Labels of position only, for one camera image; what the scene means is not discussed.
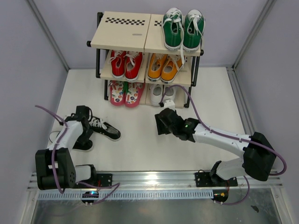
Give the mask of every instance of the green sneaker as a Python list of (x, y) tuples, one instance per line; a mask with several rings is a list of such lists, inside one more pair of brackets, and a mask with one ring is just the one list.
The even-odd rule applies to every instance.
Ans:
[(194, 52), (199, 49), (200, 41), (204, 41), (204, 29), (206, 19), (200, 11), (193, 9), (185, 17), (185, 35), (183, 48), (186, 52)]
[(168, 50), (175, 51), (182, 46), (184, 39), (182, 21), (182, 13), (177, 8), (169, 9), (163, 17), (162, 32), (164, 45)]

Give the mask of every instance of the white wall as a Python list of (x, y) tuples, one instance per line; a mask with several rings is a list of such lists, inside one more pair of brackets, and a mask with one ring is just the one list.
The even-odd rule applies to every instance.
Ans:
[(16, 224), (53, 122), (34, 105), (55, 111), (67, 74), (26, 1), (1, 1), (0, 32), (0, 222)]
[(95, 50), (86, 46), (97, 12), (164, 14), (177, 7), (184, 15), (200, 10), (206, 18), (201, 65), (233, 64), (266, 0), (35, 0), (70, 68), (95, 68)]
[(281, 176), (296, 215), (299, 208), (298, 0), (277, 1), (237, 68), (257, 131), (288, 164)]

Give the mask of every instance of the shoe rack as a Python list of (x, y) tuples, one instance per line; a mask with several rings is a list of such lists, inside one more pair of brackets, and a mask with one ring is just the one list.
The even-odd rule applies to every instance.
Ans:
[[(148, 64), (152, 53), (179, 55), (179, 51), (169, 51), (164, 46), (162, 33), (163, 15), (160, 14), (137, 14), (122, 12), (99, 12), (97, 14), (97, 30), (88, 47), (96, 48), (96, 77), (105, 80), (104, 99), (108, 100), (108, 80), (116, 80), (112, 76), (111, 65), (108, 63), (111, 50), (137, 51), (143, 53), (142, 66), (136, 82), (146, 83), (140, 104), (150, 105), (149, 84), (173, 85), (180, 84), (188, 88), (191, 94), (192, 87), (196, 86), (200, 56), (202, 49), (186, 55), (184, 67), (176, 75), (172, 83), (164, 84), (161, 80), (152, 82), (147, 78)], [(105, 64), (100, 73), (100, 49), (106, 50)], [(189, 107), (190, 100), (185, 104), (185, 94), (178, 89), (175, 104), (176, 107)]]

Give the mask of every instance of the white floor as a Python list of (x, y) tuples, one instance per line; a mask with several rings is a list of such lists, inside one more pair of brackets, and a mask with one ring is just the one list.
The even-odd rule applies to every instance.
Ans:
[[(203, 121), (226, 131), (244, 133), (225, 68), (200, 68), (192, 97)], [(171, 134), (158, 136), (154, 115), (161, 108), (111, 105), (104, 100), (104, 80), (95, 77), (95, 70), (69, 71), (57, 113), (70, 114), (77, 105), (89, 106), (95, 116), (118, 128), (122, 138), (114, 142), (94, 133), (92, 151), (72, 150), (74, 165), (93, 164), (98, 171), (198, 170), (211, 169), (219, 160), (236, 158), (210, 145), (181, 141)], [(188, 109), (177, 109), (177, 113), (183, 118), (195, 118), (191, 104)], [(53, 126), (56, 130), (61, 130), (58, 123)]]

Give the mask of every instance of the rack leg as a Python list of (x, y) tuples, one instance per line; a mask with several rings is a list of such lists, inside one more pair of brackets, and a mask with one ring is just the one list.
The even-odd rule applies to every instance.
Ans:
[[(191, 96), (191, 90), (192, 90), (192, 87), (190, 86), (189, 89), (188, 89), (188, 93), (190, 94), (190, 96)], [(190, 104), (190, 99), (188, 97), (187, 98), (187, 103), (184, 104), (184, 107), (189, 108), (189, 104)]]
[[(195, 77), (195, 73), (194, 73), (195, 61), (196, 61), (196, 64), (198, 66), (197, 57), (193, 57), (192, 58), (192, 65), (191, 65), (191, 86), (188, 89), (188, 92), (189, 92), (190, 95), (191, 95), (192, 86), (194, 85), (193, 77)], [(189, 104), (190, 104), (190, 99), (187, 98), (187, 103), (184, 104), (184, 107), (185, 108), (189, 108)]]
[[(105, 58), (107, 58), (109, 50), (105, 50)], [(108, 100), (108, 80), (105, 80), (104, 100)]]
[(191, 65), (191, 85), (193, 85), (193, 75), (194, 75), (194, 64), (196, 61), (196, 57), (191, 57), (192, 65)]
[(199, 60), (200, 60), (200, 56), (197, 56), (197, 57), (196, 57), (195, 71), (194, 71), (194, 79), (193, 79), (193, 81), (192, 81), (192, 86), (196, 86), (197, 75), (198, 75), (198, 67), (199, 67)]
[(108, 100), (108, 80), (105, 80), (104, 100)]
[[(97, 27), (99, 26), (101, 19), (103, 17), (103, 13), (98, 13), (97, 14)], [(101, 78), (100, 74), (100, 49), (97, 49), (97, 55), (96, 55), (96, 62), (95, 62), (95, 76), (97, 78)]]

